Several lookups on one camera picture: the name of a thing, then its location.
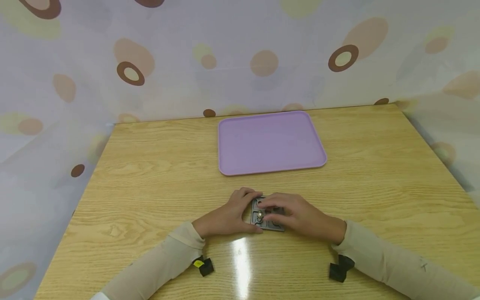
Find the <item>yellow sticker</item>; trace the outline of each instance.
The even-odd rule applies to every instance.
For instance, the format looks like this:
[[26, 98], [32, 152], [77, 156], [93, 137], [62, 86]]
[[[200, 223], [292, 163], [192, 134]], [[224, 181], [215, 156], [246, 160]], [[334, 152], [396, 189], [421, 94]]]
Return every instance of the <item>yellow sticker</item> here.
[[204, 265], [204, 263], [202, 261], [195, 261], [193, 265], [196, 266], [197, 268], [200, 268], [201, 266]]

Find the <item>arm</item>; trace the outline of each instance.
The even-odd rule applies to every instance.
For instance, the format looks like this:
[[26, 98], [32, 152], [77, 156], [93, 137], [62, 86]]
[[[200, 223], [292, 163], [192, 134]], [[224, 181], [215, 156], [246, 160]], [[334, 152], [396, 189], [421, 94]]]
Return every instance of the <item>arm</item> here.
[[123, 269], [91, 300], [147, 300], [202, 255], [205, 238], [238, 232], [261, 233], [260, 228], [241, 219], [246, 206], [261, 195], [247, 188], [234, 191], [225, 205], [176, 228], [163, 242]]
[[355, 268], [416, 300], [472, 300], [480, 291], [423, 257], [382, 240], [361, 225], [328, 216], [299, 195], [273, 194], [259, 207], [281, 206], [289, 216], [266, 215], [304, 235], [329, 241]]

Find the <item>left hand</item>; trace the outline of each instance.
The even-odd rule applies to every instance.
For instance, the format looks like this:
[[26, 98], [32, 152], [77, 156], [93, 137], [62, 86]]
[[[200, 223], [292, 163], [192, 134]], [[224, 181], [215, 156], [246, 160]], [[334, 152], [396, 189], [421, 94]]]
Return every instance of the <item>left hand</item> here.
[[239, 232], [262, 233], [260, 227], [247, 224], [242, 220], [242, 214], [247, 205], [262, 194], [249, 188], [235, 190], [227, 203], [193, 221], [193, 227], [202, 239], [213, 235]]

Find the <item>right hand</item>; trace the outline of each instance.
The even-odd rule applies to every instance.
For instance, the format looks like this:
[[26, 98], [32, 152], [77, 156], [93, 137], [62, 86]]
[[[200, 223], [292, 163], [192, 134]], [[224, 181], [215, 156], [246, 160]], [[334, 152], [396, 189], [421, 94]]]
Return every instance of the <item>right hand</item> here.
[[345, 237], [345, 221], [324, 214], [300, 195], [274, 193], [258, 204], [261, 209], [274, 206], [283, 207], [286, 215], [267, 214], [265, 221], [282, 224], [305, 236], [336, 245], [341, 244]]

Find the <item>black strap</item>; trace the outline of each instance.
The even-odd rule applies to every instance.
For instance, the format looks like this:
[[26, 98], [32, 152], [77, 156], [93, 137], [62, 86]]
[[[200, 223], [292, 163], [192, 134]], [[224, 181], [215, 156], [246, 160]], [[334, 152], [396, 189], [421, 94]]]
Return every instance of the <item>black strap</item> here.
[[212, 260], [210, 258], [204, 259], [203, 255], [194, 259], [192, 264], [200, 270], [203, 277], [214, 271]]
[[355, 267], [355, 262], [349, 257], [339, 255], [338, 264], [330, 264], [328, 277], [343, 283], [347, 278], [347, 271]]

